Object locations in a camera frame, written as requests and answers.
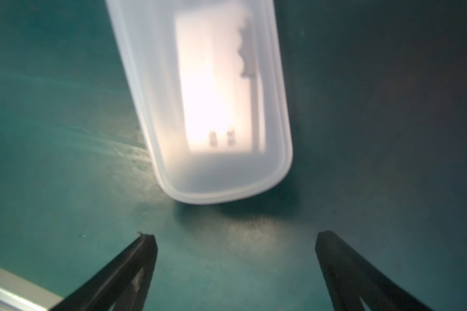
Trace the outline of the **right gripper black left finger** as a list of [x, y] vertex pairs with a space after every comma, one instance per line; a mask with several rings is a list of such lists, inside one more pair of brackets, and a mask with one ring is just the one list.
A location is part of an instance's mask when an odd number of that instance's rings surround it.
[[158, 255], [155, 236], [141, 234], [52, 310], [143, 310]]

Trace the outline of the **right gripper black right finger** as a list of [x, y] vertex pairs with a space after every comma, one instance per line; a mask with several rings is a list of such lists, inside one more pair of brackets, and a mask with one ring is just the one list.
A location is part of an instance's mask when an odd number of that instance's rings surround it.
[[315, 252], [335, 310], [431, 310], [334, 232], [317, 235]]

